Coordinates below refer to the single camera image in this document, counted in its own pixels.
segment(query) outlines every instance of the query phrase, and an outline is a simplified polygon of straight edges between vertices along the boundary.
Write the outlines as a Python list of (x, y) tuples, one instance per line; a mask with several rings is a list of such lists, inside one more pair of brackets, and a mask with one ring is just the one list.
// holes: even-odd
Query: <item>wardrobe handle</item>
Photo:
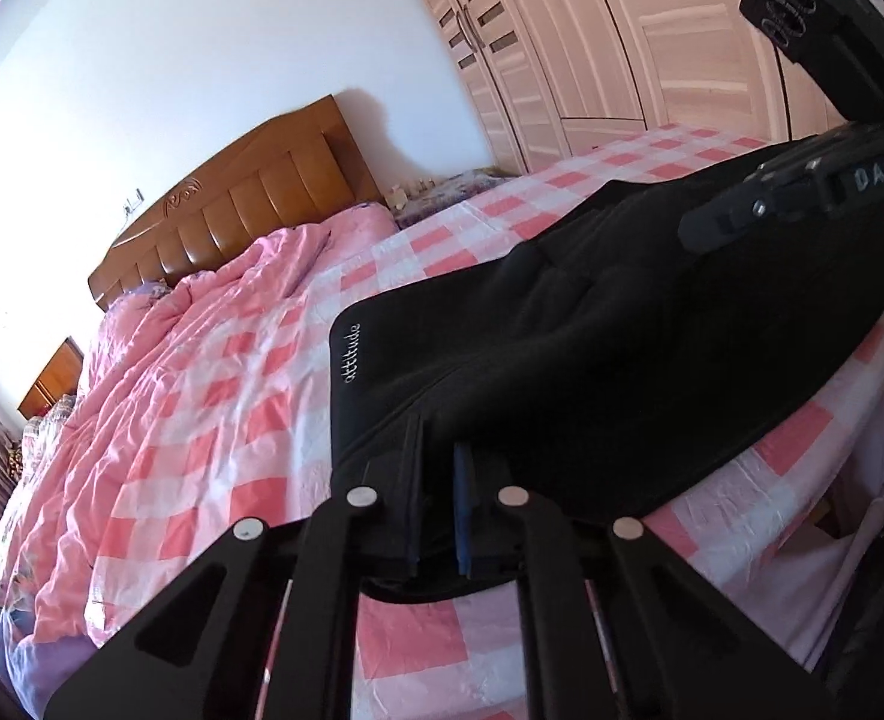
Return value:
[(479, 50), (479, 47), (474, 43), (472, 32), (469, 32), (469, 26), (467, 23), (462, 20), (462, 11), (464, 8), (460, 8), (455, 11), (455, 23), (458, 24), (458, 29), (462, 33), (462, 36), (465, 38), (466, 44), (472, 50), (472, 53), (475, 53)]
[(476, 46), (479, 50), (484, 49), (485, 41), (482, 40), (482, 35), (476, 30), (476, 23), (472, 20), (472, 14), (469, 13), (469, 9), (466, 6), (462, 6), (462, 13), (465, 14), (465, 20), (469, 23), (469, 29), (472, 30), (472, 38), (476, 41)]

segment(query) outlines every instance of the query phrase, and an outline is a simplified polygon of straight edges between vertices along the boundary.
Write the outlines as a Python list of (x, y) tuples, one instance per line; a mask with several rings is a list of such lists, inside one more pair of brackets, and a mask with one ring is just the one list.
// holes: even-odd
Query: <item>brown headboard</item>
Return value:
[(260, 124), (167, 191), (122, 231), (89, 289), (104, 311), (146, 281), (175, 286), (280, 227), (380, 199), (335, 99), (322, 98)]

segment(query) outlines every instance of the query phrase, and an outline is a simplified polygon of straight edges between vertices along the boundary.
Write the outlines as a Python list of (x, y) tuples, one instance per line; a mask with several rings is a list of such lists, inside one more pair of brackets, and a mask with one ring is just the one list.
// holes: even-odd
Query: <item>pillow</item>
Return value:
[(113, 365), (122, 359), (125, 348), (135, 337), (148, 310), (171, 291), (164, 281), (148, 281), (132, 292), (119, 295), (113, 301), (105, 312), (85, 360), (82, 361), (82, 373), (79, 376), (80, 398), (93, 389), (112, 370)]

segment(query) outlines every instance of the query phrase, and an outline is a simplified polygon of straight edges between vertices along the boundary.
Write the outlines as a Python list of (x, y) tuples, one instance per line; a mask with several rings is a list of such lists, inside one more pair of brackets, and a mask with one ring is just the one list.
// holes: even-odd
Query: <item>headboard panel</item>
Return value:
[(260, 124), (167, 191), (115, 240), (89, 289), (105, 310), (146, 281), (174, 286), (280, 227), (379, 199), (335, 99), (322, 98)]

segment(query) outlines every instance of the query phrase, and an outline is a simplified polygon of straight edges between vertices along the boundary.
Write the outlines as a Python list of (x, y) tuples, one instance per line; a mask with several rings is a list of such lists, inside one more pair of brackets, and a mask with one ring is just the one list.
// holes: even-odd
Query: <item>wooden wardrobe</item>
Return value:
[(663, 124), (771, 141), (840, 122), (739, 0), (426, 0), (498, 165), (529, 172)]

